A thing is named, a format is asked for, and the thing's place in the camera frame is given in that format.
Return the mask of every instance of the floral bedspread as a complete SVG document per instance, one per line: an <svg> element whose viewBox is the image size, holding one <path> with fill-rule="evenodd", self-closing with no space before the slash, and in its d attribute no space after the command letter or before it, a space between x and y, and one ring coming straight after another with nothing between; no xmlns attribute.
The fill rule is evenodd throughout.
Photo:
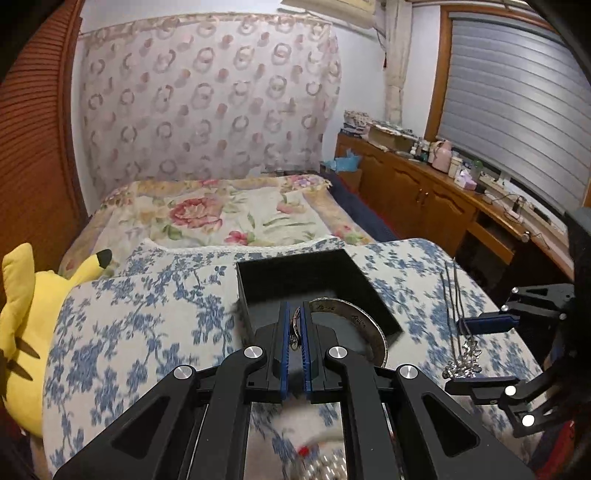
<svg viewBox="0 0 591 480"><path fill-rule="evenodd" d="M429 241L346 246L329 237L294 247L168 249L145 240L122 262L119 276L78 286L64 302L44 384L50 470L55 473L177 365L205 369L242 347L237 261L343 247L403 329L389 347L388 368L414 364L442 387L451 349L439 272L451 260ZM464 271L458 278L467 315L495 309ZM479 344L484 375L531 379L540 373L514 330L483 336ZM539 436L516 439L497 407L455 400L516 455L530 458ZM301 445L341 428L338 404L289 398L280 406L254 405L245 479L287 478Z"/></svg>
<svg viewBox="0 0 591 480"><path fill-rule="evenodd" d="M292 245L336 235L349 245L373 239L351 220L318 175L244 180L142 180L105 199L62 259L70 278L90 255L113 251L106 272L119 266L144 238L168 247Z"/></svg>

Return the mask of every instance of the wooden desk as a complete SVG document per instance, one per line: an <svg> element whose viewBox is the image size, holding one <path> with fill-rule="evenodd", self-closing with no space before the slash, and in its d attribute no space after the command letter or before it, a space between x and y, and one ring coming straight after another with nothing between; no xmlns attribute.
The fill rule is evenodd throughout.
<svg viewBox="0 0 591 480"><path fill-rule="evenodd" d="M454 257L469 232L506 265L513 262L520 246L530 241L524 226L512 220L502 205L487 203L482 194L459 188L430 165L340 134L336 155L342 156L348 148L362 157L361 198L400 238L427 238ZM549 250L543 239L532 237L531 241L573 280L572 268Z"/></svg>

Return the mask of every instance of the white wall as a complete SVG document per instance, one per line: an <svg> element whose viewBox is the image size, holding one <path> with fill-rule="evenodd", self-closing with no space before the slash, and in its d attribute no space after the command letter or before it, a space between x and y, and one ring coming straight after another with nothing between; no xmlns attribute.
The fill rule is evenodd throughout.
<svg viewBox="0 0 591 480"><path fill-rule="evenodd" d="M439 56L440 7L413 8L413 35L402 98L402 125L423 137L435 85Z"/></svg>
<svg viewBox="0 0 591 480"><path fill-rule="evenodd" d="M163 17L194 12L275 13L280 0L86 0L82 8L82 33L141 18ZM384 51L373 30L348 28L334 21L342 64L339 101L326 128L323 141L324 159L333 158L336 137L343 124L345 110L367 112L384 118ZM90 180L81 137L79 108L79 77L82 49L76 49L72 81L72 134L80 187L89 214L99 206Z"/></svg>

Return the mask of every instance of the wooden wardrobe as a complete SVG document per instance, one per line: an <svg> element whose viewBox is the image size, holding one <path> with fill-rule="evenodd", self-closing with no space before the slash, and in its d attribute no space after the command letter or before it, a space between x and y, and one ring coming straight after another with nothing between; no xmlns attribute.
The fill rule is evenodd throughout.
<svg viewBox="0 0 591 480"><path fill-rule="evenodd" d="M55 9L0 83L0 258L29 242L36 271L56 270L87 221L70 126L82 4Z"/></svg>

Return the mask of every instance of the navy blue blanket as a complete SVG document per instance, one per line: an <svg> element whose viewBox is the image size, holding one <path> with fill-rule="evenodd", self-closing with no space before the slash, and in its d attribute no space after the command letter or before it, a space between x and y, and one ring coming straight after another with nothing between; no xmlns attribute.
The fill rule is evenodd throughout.
<svg viewBox="0 0 591 480"><path fill-rule="evenodd" d="M321 175L332 183L333 186L329 188L329 192L336 203L374 240L377 242L400 240L371 208L347 189L336 173L324 172Z"/></svg>

